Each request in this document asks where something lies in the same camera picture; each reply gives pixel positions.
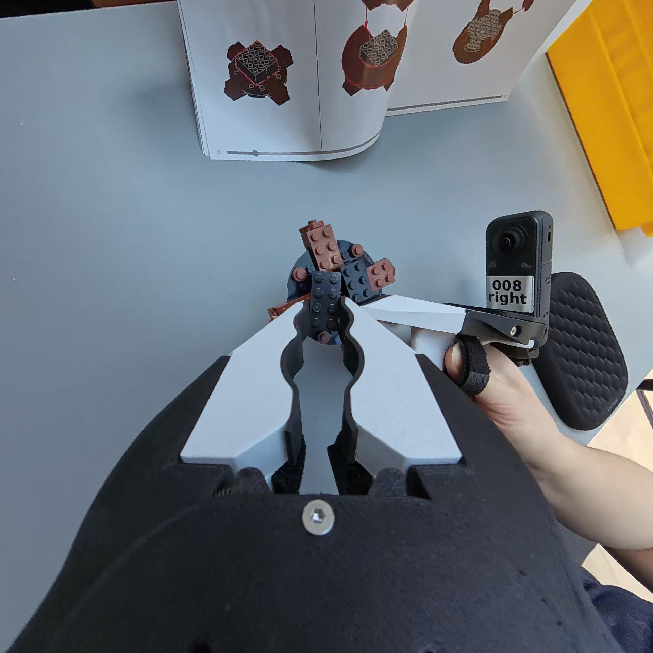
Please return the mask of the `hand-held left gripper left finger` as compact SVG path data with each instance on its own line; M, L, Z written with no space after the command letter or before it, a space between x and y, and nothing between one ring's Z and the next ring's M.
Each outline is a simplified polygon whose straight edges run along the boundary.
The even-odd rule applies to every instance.
M232 351L180 456L232 469L296 464L302 446L298 390L308 302L298 302Z

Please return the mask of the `yellow plastic bin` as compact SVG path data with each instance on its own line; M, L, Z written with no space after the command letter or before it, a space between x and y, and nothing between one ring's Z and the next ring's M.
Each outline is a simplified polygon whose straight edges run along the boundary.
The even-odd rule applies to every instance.
M652 2L593 1L547 52L610 218L652 236Z

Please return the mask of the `black wrist rest pad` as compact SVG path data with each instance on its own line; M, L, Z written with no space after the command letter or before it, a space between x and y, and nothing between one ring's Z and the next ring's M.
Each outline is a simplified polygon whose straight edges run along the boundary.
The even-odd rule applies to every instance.
M534 366L552 407L572 429L598 428L625 395L622 349L597 294L576 273L552 274L549 337Z

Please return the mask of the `brick instruction booklet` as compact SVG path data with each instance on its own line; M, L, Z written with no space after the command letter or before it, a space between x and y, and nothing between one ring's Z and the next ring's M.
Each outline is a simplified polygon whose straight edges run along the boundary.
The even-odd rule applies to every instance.
M178 1L211 159L349 157L384 119L501 102L573 1Z

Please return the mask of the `person's right hand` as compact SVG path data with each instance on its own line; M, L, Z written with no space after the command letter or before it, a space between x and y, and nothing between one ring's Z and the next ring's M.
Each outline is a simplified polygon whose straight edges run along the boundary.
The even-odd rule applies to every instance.
M476 404L494 422L538 479L567 478L586 467L588 451L559 432L523 373L493 346L490 368Z

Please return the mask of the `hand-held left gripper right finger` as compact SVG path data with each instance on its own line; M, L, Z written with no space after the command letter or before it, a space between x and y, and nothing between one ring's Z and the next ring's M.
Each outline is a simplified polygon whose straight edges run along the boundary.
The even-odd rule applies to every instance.
M349 390L354 459L371 475L423 464L457 464L461 451L411 347L344 299L347 337L363 367Z

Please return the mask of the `person's dark blue clothing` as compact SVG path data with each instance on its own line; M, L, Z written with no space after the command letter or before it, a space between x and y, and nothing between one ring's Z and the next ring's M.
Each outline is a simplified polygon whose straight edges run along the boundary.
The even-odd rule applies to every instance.
M625 652L652 652L652 603L621 587L604 585L581 567L583 586Z

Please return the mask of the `brown and dark brick model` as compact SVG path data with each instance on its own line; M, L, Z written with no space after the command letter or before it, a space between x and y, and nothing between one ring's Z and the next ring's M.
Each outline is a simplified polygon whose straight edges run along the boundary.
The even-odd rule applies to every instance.
M395 267L387 258L373 261L363 246L338 240L330 224L311 220L299 229L306 253L295 263L287 284L287 301L268 309L270 320L290 306L309 303L308 336L340 346L341 298L365 305L394 283Z

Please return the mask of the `grey desk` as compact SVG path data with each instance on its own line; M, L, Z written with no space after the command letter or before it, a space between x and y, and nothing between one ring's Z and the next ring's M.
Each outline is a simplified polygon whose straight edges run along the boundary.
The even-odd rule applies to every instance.
M2 20L1 651L135 437L285 298L299 226L388 257L390 292L483 305L486 225L533 209L636 385L652 269L629 265L545 58L508 101L387 118L347 159L211 161L174 3Z

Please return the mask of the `person's right forearm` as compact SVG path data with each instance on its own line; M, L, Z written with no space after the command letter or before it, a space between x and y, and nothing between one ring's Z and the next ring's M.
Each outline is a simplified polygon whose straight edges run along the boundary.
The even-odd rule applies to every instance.
M559 521L613 551L652 550L652 472L567 438L528 462Z

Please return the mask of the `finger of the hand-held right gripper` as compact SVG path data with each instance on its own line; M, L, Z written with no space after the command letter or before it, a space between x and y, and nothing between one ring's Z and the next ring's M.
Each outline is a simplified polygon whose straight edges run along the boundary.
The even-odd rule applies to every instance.
M461 332L466 315L462 307L398 295L383 295L361 309L415 353L428 357L445 356Z

